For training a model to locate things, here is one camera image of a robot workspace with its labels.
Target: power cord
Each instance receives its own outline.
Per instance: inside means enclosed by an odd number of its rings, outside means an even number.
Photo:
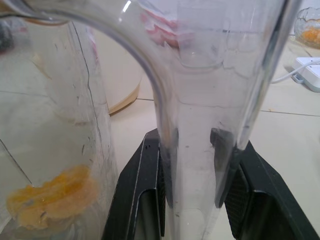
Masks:
[[[308,62],[308,63],[306,63],[306,64],[298,67],[296,70],[293,70],[293,71],[289,72],[288,74],[286,74],[286,75],[284,75],[284,76],[282,76],[282,77],[280,77],[280,78],[278,78],[278,79],[273,80],[271,83],[272,83],[272,84],[279,83],[279,82],[281,82],[281,81],[283,81],[283,80],[291,77],[293,74],[297,73],[297,72],[300,71],[301,69],[304,69],[304,68],[306,68],[306,67],[308,67],[308,66],[311,66],[311,65],[318,65],[318,64],[320,64],[320,59],[317,60],[317,61],[310,61],[310,62]]]

